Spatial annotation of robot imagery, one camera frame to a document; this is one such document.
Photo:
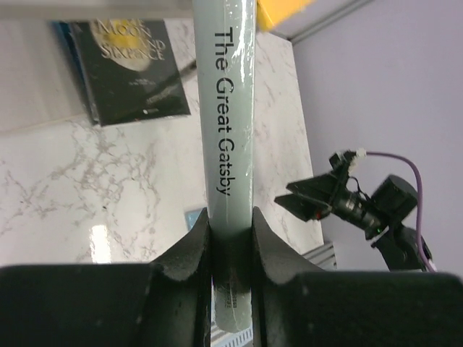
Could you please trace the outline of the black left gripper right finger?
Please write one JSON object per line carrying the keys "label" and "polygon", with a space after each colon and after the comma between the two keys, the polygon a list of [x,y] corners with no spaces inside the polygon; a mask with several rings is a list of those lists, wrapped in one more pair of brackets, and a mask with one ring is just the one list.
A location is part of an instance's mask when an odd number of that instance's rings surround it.
{"label": "black left gripper right finger", "polygon": [[447,273],[325,271],[252,212],[256,346],[460,346],[462,281]]}

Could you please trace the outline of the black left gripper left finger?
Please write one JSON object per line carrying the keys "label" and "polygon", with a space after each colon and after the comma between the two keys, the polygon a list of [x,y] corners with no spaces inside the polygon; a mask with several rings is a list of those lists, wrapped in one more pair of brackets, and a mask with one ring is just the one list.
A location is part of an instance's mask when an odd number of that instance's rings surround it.
{"label": "black left gripper left finger", "polygon": [[202,212],[151,262],[1,269],[3,346],[209,346],[211,235]]}

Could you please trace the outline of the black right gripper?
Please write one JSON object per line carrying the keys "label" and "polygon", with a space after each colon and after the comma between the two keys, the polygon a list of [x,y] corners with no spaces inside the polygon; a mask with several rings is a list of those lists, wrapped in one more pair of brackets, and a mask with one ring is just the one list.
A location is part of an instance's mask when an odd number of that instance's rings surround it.
{"label": "black right gripper", "polygon": [[[366,239],[383,232],[381,213],[361,190],[358,179],[349,174],[343,179],[329,172],[290,182],[286,189],[293,194],[278,196],[274,202],[302,221],[322,220],[332,212],[363,230]],[[319,205],[331,205],[331,211]]]}

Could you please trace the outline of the light blue booklet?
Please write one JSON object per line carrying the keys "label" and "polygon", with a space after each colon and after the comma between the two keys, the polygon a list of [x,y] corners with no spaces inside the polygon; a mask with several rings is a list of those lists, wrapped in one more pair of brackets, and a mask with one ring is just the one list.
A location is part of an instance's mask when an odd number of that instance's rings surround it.
{"label": "light blue booklet", "polygon": [[185,216],[185,221],[187,224],[187,230],[191,231],[194,225],[196,224],[198,218],[200,217],[200,214],[204,210],[204,207],[195,209],[195,210],[189,210],[187,211],[184,216]]}

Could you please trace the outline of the pale grey-green booklet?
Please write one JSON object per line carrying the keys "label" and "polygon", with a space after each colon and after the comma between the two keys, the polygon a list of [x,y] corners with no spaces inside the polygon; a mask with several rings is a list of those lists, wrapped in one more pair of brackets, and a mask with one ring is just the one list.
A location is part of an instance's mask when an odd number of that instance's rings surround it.
{"label": "pale grey-green booklet", "polygon": [[256,3],[194,1],[192,7],[215,321],[238,333],[252,323]]}

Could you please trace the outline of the yellow booklet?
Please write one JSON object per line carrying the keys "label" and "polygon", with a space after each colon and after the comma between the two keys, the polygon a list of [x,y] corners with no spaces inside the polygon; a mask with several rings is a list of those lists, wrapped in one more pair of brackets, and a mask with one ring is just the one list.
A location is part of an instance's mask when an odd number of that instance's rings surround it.
{"label": "yellow booklet", "polygon": [[256,22],[261,31],[271,31],[312,3],[313,0],[257,0]]}

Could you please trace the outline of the black Moon and Sixpence book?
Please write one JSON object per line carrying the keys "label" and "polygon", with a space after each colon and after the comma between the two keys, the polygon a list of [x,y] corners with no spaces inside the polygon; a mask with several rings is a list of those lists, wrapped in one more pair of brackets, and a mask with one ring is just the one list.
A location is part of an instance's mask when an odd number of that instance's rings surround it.
{"label": "black Moon and Sixpence book", "polygon": [[190,112],[163,20],[73,22],[91,116],[102,127]]}

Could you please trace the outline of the teal ocean cover book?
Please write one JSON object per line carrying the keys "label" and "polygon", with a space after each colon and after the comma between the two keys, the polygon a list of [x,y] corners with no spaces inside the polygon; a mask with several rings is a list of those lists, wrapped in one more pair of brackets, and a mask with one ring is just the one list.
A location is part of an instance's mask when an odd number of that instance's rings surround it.
{"label": "teal ocean cover book", "polygon": [[64,60],[70,69],[73,83],[78,90],[79,99],[88,115],[89,121],[92,125],[97,125],[99,120],[92,107],[92,100],[85,82],[85,76],[77,46],[72,36],[71,26],[68,22],[62,21],[51,21],[49,25],[56,38],[58,47],[64,55]]}

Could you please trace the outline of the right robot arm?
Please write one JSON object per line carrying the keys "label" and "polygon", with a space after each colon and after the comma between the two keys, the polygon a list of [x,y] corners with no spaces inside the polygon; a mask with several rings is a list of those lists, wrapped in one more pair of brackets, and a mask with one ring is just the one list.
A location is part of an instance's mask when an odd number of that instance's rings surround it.
{"label": "right robot arm", "polygon": [[275,203],[304,222],[335,215],[361,229],[390,271],[426,271],[418,250],[417,229],[403,224],[418,205],[415,188],[404,179],[390,175],[369,197],[361,189],[347,188],[351,178],[343,171],[332,170],[294,181],[286,186],[289,193],[276,197]]}

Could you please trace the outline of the aluminium rail base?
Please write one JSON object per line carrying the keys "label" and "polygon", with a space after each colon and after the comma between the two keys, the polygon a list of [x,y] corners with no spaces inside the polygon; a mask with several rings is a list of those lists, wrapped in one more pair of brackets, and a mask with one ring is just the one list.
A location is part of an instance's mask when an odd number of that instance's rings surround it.
{"label": "aluminium rail base", "polygon": [[[306,260],[309,260],[314,265],[317,265],[323,270],[336,270],[336,254],[334,246],[331,242],[324,244],[312,251],[303,254]],[[238,333],[228,333],[220,329],[216,324],[216,310],[214,293],[211,299],[211,347],[240,347],[253,346],[253,330],[252,325],[246,330]]]}

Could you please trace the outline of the right aluminium corner post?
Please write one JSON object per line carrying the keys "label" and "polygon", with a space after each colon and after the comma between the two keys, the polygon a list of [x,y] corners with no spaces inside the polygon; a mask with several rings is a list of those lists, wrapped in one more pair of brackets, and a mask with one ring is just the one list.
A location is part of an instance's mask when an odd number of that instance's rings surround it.
{"label": "right aluminium corner post", "polygon": [[337,8],[327,12],[324,15],[318,16],[314,20],[311,20],[296,33],[291,34],[287,40],[292,44],[299,43],[300,41],[316,34],[325,27],[328,27],[329,25],[339,21],[340,19],[370,3],[372,3],[371,0],[343,1],[339,6],[337,6]]}

